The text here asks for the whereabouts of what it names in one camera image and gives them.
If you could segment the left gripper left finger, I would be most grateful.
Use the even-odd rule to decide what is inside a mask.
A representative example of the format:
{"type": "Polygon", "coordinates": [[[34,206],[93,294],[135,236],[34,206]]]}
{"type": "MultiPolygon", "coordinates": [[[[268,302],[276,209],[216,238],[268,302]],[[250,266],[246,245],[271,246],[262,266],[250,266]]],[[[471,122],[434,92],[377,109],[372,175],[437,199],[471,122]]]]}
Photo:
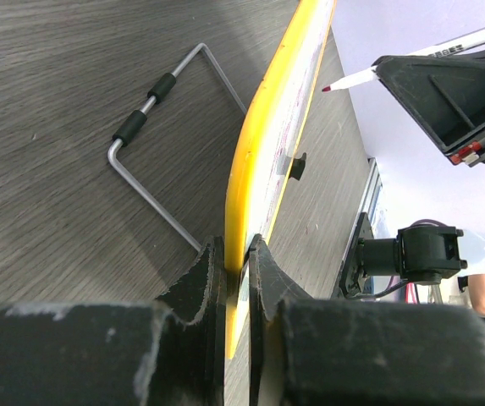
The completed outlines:
{"type": "Polygon", "coordinates": [[[223,241],[147,302],[0,304],[0,405],[221,405],[223,241]]]}

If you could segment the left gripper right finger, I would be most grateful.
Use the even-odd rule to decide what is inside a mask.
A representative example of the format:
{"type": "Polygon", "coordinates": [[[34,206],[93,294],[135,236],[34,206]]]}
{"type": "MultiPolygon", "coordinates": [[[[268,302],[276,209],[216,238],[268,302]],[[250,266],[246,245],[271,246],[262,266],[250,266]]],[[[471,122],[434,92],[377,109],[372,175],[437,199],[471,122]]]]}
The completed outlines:
{"type": "Polygon", "coordinates": [[[252,405],[485,405],[485,323],[435,304],[314,299],[256,236],[252,405]]]}

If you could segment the pink-capped whiteboard marker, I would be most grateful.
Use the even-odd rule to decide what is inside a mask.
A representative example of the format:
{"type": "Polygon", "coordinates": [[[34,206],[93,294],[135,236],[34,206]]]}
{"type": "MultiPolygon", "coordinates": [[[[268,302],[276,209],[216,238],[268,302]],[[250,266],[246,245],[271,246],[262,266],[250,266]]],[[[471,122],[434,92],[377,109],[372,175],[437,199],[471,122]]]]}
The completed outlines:
{"type": "Polygon", "coordinates": [[[446,63],[451,61],[458,63],[457,54],[483,45],[485,45],[485,27],[407,55],[382,56],[370,68],[338,79],[324,86],[322,92],[345,90],[374,80],[379,80],[389,86],[403,70],[409,71],[417,64],[444,65],[443,59],[446,63]]]}

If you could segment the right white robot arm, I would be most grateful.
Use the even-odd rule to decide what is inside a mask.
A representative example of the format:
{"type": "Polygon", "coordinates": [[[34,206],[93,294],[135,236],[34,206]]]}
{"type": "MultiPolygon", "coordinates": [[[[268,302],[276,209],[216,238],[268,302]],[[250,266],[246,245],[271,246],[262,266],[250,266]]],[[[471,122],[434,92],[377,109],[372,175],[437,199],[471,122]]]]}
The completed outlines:
{"type": "MultiPolygon", "coordinates": [[[[378,80],[449,161],[485,164],[485,50],[434,57],[383,56],[378,80]]],[[[428,223],[402,228],[389,239],[372,236],[362,212],[355,223],[333,298],[364,299],[365,282],[397,276],[386,294],[408,283],[434,285],[485,260],[485,241],[465,229],[428,223]]]]}

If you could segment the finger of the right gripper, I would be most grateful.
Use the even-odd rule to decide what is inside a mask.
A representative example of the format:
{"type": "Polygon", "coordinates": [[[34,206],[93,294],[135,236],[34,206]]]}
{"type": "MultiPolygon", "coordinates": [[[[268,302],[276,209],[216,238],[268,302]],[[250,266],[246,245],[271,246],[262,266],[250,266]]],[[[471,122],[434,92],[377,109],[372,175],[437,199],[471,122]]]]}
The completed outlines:
{"type": "Polygon", "coordinates": [[[485,50],[381,84],[454,165],[485,163],[485,50]]]}

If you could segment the small orange-framed whiteboard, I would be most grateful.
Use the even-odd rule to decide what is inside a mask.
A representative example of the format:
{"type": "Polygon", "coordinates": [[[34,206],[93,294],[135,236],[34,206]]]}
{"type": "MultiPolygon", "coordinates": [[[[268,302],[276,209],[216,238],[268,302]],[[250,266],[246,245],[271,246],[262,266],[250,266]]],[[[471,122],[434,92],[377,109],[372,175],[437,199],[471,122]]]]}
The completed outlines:
{"type": "Polygon", "coordinates": [[[229,173],[224,213],[224,260],[229,294],[225,356],[235,355],[249,311],[248,259],[251,241],[269,240],[286,185],[299,179],[306,159],[297,157],[317,83],[336,3],[302,1],[289,22],[273,59],[249,106],[239,98],[227,76],[203,42],[148,91],[146,103],[134,110],[113,135],[107,152],[111,167],[195,250],[197,240],[119,162],[118,151],[130,144],[149,111],[173,89],[180,73],[199,53],[205,55],[234,102],[244,113],[229,173]]]}

